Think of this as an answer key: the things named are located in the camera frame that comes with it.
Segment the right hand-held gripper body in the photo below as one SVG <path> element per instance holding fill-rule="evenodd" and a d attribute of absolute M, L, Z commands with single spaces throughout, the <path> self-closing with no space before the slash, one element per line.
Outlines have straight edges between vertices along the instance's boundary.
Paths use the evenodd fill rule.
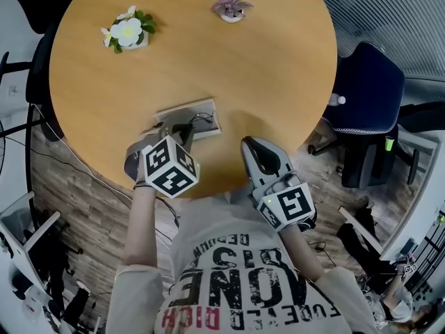
<path fill-rule="evenodd" d="M 316 227 L 308 183 L 301 182 L 295 171 L 254 189 L 250 197 L 254 208 L 277 232 L 294 225 L 302 232 Z"/>

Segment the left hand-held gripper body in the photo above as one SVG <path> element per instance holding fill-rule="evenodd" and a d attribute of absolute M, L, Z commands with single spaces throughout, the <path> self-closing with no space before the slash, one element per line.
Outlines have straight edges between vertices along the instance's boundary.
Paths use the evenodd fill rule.
<path fill-rule="evenodd" d="M 135 186 L 148 186 L 170 199 L 200 179 L 200 165 L 179 142 L 179 135 L 145 132 L 127 148 L 124 172 Z"/>

